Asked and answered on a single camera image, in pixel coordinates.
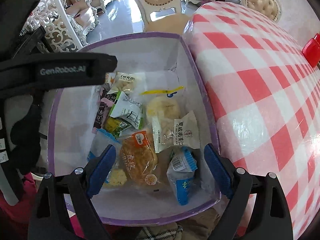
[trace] yellow tape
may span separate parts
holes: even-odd
[[[149,95],[149,94],[172,94],[176,91],[179,91],[183,89],[183,86],[177,87],[175,89],[172,90],[150,90],[150,91],[144,91],[143,93],[141,93],[141,95]]]

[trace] metal screw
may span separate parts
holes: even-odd
[[[244,173],[245,173],[245,170],[244,170],[243,168],[238,168],[238,169],[237,169],[237,172],[238,172],[239,174],[244,174]]]
[[[81,174],[83,172],[83,169],[82,168],[76,168],[75,169],[75,174]]]
[[[269,177],[275,179],[277,175],[273,172],[269,172]]]
[[[51,172],[47,172],[43,177],[45,178],[45,179],[49,179],[49,178],[51,178]]]

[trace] pink checkered tablecloth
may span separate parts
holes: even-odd
[[[221,155],[249,173],[277,174],[297,239],[320,207],[319,69],[276,23],[234,3],[200,7],[185,38],[212,104]]]

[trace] blue gripper pad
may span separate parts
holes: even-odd
[[[218,183],[221,193],[226,195],[228,199],[232,199],[233,190],[231,178],[226,169],[223,167],[217,154],[218,153],[216,153],[209,144],[204,147],[204,159],[211,171],[212,176]]]
[[[86,193],[89,198],[92,198],[100,192],[105,179],[116,161],[116,148],[109,144],[100,157],[94,159],[100,160],[88,179],[89,184]]]

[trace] white chair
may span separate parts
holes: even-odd
[[[159,31],[182,34],[190,19],[189,16],[181,13],[181,0],[135,0],[135,2],[140,9],[145,32]],[[151,20],[150,14],[152,12],[160,12],[170,8],[174,8],[175,14],[156,21]]]
[[[241,0],[241,5],[258,11],[275,22],[280,20],[282,14],[279,0]]]

